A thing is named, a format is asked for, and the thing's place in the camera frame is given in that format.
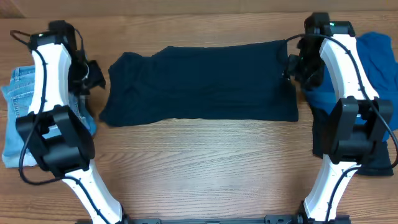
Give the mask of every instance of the clothing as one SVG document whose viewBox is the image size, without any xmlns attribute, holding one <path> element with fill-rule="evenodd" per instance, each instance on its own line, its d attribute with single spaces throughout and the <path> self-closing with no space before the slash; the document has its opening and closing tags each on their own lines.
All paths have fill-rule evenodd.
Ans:
<svg viewBox="0 0 398 224">
<path fill-rule="evenodd" d="M 12 72 L 10 85 L 2 86 L 1 90 L 7 101 L 7 128 L 6 141 L 2 153 L 2 161 L 7 168 L 18 167 L 19 156 L 24 142 L 16 129 L 16 119 L 27 115 L 29 106 L 32 103 L 35 82 L 35 67 L 19 67 Z M 94 119 L 85 108 L 84 99 L 79 99 L 73 94 L 69 94 L 69 107 L 84 124 L 84 126 L 94 134 L 96 125 Z M 51 138 L 60 135 L 56 126 L 50 127 L 50 132 L 44 138 Z M 30 152 L 27 152 L 24 159 L 25 166 L 34 166 L 36 161 Z"/>
<path fill-rule="evenodd" d="M 357 51 L 362 66 L 372 87 L 377 91 L 380 99 L 391 100 L 394 106 L 394 114 L 390 121 L 392 130 L 398 128 L 398 63 L 394 58 L 391 47 L 391 38 L 384 34 L 370 32 L 357 38 Z M 312 91 L 305 91 L 305 96 L 312 109 L 313 121 L 313 153 L 322 156 L 320 148 L 320 131 L 325 125 L 328 114 L 331 113 L 336 103 L 335 92 L 327 69 L 324 73 L 322 85 Z M 368 167 L 386 167 L 391 164 L 387 150 L 387 142 L 375 151 L 376 159 Z M 393 171 L 368 171 L 359 170 L 362 175 L 392 175 Z"/>
<path fill-rule="evenodd" d="M 282 76 L 283 40 L 234 47 L 167 47 L 124 53 L 109 68 L 99 118 L 112 126 L 169 118 L 297 121 L 295 87 Z"/>
</svg>

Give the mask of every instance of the blue cloth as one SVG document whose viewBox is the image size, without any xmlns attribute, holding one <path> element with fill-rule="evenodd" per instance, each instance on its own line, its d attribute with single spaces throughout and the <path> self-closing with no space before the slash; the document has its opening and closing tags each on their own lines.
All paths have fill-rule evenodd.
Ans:
<svg viewBox="0 0 398 224">
<path fill-rule="evenodd" d="M 16 129 L 16 119 L 27 115 L 32 103 L 35 82 L 35 67 L 19 67 L 12 72 L 10 85 L 2 86 L 1 90 L 7 101 L 7 128 L 6 141 L 2 153 L 2 161 L 7 168 L 18 167 L 19 156 L 24 142 Z M 96 131 L 94 118 L 85 107 L 85 100 L 69 94 L 69 107 L 93 135 Z M 50 127 L 50 132 L 44 138 L 60 135 L 56 126 Z M 24 159 L 24 166 L 34 166 L 36 161 L 30 152 Z"/>
<path fill-rule="evenodd" d="M 392 130 L 395 130 L 398 128 L 398 63 L 392 51 L 391 38 L 384 34 L 370 32 L 357 38 L 356 46 L 359 59 L 372 87 L 379 93 L 381 99 L 392 101 L 394 114 L 389 125 Z M 329 71 L 325 69 L 324 81 L 320 87 L 312 91 L 304 90 L 304 94 L 314 117 L 313 153 L 322 156 L 320 131 L 326 123 L 328 114 L 331 113 L 336 104 L 336 96 Z M 364 123 L 364 121 L 358 118 L 357 123 Z M 385 167 L 391 164 L 386 142 L 388 138 L 388 133 L 385 133 L 384 142 L 379 149 L 376 149 L 376 159 L 368 165 L 369 167 Z M 358 174 L 392 175 L 393 172 L 392 170 L 359 170 Z"/>
</svg>

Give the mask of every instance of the black garment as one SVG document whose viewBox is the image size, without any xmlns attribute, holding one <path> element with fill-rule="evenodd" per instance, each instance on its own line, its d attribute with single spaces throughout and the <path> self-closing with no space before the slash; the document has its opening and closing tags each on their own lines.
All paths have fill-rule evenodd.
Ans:
<svg viewBox="0 0 398 224">
<path fill-rule="evenodd" d="M 109 68 L 99 118 L 112 126 L 168 118 L 297 121 L 295 87 L 282 76 L 284 40 L 234 47 L 167 47 L 124 53 Z"/>
<path fill-rule="evenodd" d="M 328 114 L 326 111 L 322 109 L 318 109 L 315 107 L 311 107 L 312 115 L 313 115 L 313 124 L 312 124 L 312 153 L 315 156 L 323 157 L 323 151 L 321 149 L 321 132 L 323 127 L 325 127 L 326 122 L 328 120 Z M 387 142 L 383 142 L 378 149 L 374 151 L 374 160 L 371 161 L 367 167 L 371 168 L 383 168 L 387 166 L 391 166 L 391 161 L 389 157 L 389 153 L 387 150 Z M 394 175 L 392 169 L 388 170 L 366 170 L 365 167 L 360 168 L 357 171 L 359 175 L 370 175 L 370 176 L 390 176 Z"/>
</svg>

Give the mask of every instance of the wooden table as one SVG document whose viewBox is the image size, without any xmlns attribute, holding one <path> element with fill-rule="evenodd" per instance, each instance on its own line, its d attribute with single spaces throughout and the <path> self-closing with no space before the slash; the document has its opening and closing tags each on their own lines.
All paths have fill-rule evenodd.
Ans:
<svg viewBox="0 0 398 224">
<path fill-rule="evenodd" d="M 111 193 L 133 218 L 236 218 L 294 213 L 310 192 L 321 160 L 312 156 L 312 115 L 298 94 L 299 122 L 172 119 L 109 128 L 98 121 L 109 94 L 107 69 L 123 52 L 152 55 L 168 45 L 219 47 L 285 39 L 303 32 L 310 13 L 89 17 L 67 19 L 85 39 L 107 89 L 91 92 L 96 113 L 96 163 Z M 358 35 L 377 31 L 393 38 L 398 55 L 398 12 L 334 12 Z M 50 19 L 0 20 L 0 85 L 11 71 L 32 64 L 8 30 L 45 30 Z M 290 53 L 295 43 L 289 44 Z M 7 106 L 0 100 L 0 147 Z M 389 142 L 391 157 L 395 152 Z M 31 179 L 51 177 L 27 169 Z M 16 169 L 0 165 L 0 223 L 73 223 L 89 218 L 63 183 L 24 184 Z M 354 223 L 396 223 L 398 176 L 355 177 L 338 207 Z"/>
</svg>

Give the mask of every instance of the blue denim jeans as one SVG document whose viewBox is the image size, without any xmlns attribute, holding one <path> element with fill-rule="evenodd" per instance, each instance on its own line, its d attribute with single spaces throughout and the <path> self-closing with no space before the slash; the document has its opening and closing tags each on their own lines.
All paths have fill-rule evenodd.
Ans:
<svg viewBox="0 0 398 224">
<path fill-rule="evenodd" d="M 32 103 L 35 83 L 35 67 L 19 67 L 12 72 L 10 85 L 2 86 L 1 90 L 7 101 L 7 129 L 6 141 L 2 152 L 2 161 L 7 168 L 18 167 L 19 156 L 24 142 L 16 129 L 16 119 L 27 115 Z M 69 107 L 93 135 L 96 131 L 94 118 L 90 116 L 85 106 L 85 99 L 69 94 Z M 50 132 L 44 138 L 60 135 L 56 126 L 50 127 Z M 36 161 L 32 154 L 27 151 L 24 166 L 34 166 Z"/>
</svg>

